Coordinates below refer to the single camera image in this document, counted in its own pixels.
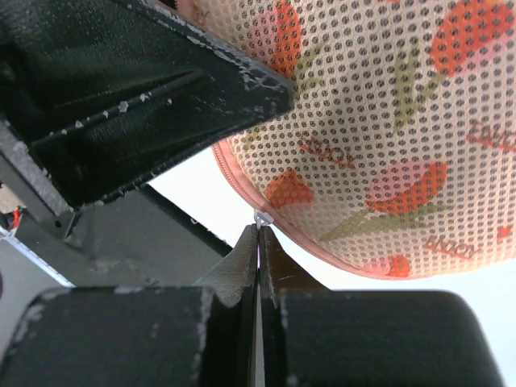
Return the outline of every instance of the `black plastic piece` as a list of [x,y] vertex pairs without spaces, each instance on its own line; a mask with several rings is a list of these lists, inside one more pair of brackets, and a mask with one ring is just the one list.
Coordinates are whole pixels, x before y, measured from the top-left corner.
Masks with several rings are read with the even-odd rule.
[[259,237],[265,385],[283,387],[287,379],[287,353],[285,332],[281,325],[279,304],[281,291],[283,289],[297,289],[302,292],[315,290],[330,293],[330,291],[283,250],[270,227],[262,227]]
[[0,2],[0,155],[55,216],[286,112],[290,89],[155,0]]
[[256,267],[256,229],[247,227],[199,287],[43,293],[19,323],[0,385],[249,386]]
[[148,186],[85,210],[73,248],[27,216],[16,237],[76,286],[192,285],[231,251]]
[[287,385],[502,387],[475,316],[444,292],[281,296]]

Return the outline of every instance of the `mesh laundry bag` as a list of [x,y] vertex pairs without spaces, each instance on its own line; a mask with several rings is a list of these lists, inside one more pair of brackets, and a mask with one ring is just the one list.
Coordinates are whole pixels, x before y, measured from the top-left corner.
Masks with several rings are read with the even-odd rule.
[[221,170],[300,246],[353,273],[512,258],[513,5],[196,0],[207,31],[296,83],[290,113],[214,147]]

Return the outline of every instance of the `green leaf pattern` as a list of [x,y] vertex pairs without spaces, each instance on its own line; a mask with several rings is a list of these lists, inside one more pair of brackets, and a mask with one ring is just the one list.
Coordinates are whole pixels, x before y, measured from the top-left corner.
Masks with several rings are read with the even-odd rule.
[[425,105],[441,84],[446,76],[441,73],[434,73],[421,92],[415,97],[415,81],[417,68],[419,67],[420,49],[418,44],[413,44],[408,59],[403,59],[401,52],[394,64],[396,75],[397,93],[397,114],[394,119],[394,133],[398,133],[409,120]]
[[394,230],[413,230],[416,228],[426,228],[427,224],[419,220],[430,214],[451,210],[452,206],[431,205],[430,203],[419,207],[416,211],[409,214],[388,215],[368,217],[374,214],[374,210],[364,209],[355,212],[352,216],[340,223],[336,228],[319,238],[327,242],[349,236],[373,234],[377,232]]

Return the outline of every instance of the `pink fabric trim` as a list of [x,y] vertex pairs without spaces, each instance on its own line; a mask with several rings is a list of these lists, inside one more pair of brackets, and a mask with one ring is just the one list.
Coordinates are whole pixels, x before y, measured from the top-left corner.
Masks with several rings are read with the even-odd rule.
[[274,225],[279,228],[283,233],[285,233],[288,237],[291,238],[299,247],[305,249],[307,252],[316,256],[317,258],[335,266],[336,268],[340,268],[342,270],[346,270],[347,272],[367,277],[373,278],[377,280],[390,280],[390,281],[400,281],[402,278],[392,278],[382,275],[377,275],[378,273],[367,273],[363,270],[359,270],[354,268],[350,264],[346,264],[341,261],[336,256],[333,256],[320,246],[318,246],[314,241],[307,238],[302,232],[300,232],[296,227],[290,224],[285,218],[281,216],[277,210],[272,207],[267,200],[265,200],[264,196],[258,191],[249,181],[249,179],[245,176],[242,169],[240,168],[238,162],[236,161],[235,155],[231,151],[229,143],[226,139],[219,141],[213,146],[213,151],[215,158],[217,159],[218,166],[220,170],[223,172],[224,177],[227,179],[229,184],[233,187],[233,189],[245,200],[249,205],[257,210],[262,210],[267,212],[274,218]]

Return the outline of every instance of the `scratched black surface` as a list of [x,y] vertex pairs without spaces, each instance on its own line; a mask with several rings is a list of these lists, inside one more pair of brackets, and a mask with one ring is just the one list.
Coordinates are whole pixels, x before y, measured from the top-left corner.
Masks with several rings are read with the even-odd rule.
[[0,385],[197,385],[203,290],[128,289],[76,289],[36,299],[31,307],[41,309],[40,317],[11,348]]
[[0,2],[0,110],[76,209],[291,106],[286,78],[153,3]]

